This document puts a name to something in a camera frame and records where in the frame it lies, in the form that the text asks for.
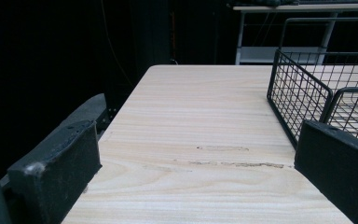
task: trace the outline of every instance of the table top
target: table top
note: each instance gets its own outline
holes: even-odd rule
[[[358,11],[358,4],[321,4],[321,5],[298,5],[278,7],[234,7],[234,10],[242,12],[344,12]]]
[[[351,223],[294,168],[271,66],[151,67],[63,223]]]

